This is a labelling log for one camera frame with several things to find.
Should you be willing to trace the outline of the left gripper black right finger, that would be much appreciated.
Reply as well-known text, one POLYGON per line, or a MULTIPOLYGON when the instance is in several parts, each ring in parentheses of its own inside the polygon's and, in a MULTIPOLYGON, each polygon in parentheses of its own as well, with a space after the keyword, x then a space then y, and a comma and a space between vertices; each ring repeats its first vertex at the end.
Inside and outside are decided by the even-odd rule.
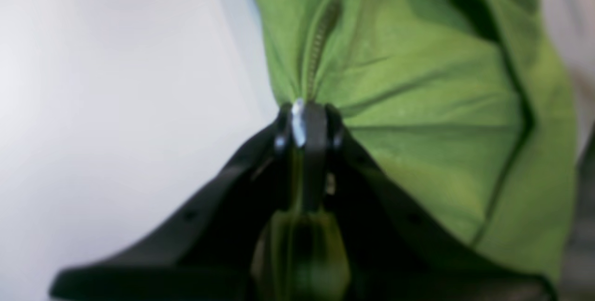
POLYGON ((325 106, 337 217, 351 268, 347 301, 556 301, 543 275, 499 265, 463 244, 380 170, 325 106))

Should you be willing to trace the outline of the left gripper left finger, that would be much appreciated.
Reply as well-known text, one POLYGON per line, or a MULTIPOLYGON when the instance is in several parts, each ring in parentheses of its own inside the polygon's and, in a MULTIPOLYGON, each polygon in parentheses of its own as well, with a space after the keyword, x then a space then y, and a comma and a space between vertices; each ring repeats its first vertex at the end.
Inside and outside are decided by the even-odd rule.
POLYGON ((148 236, 91 265, 62 270, 49 294, 66 301, 252 301, 261 230, 289 207, 291 105, 148 236))

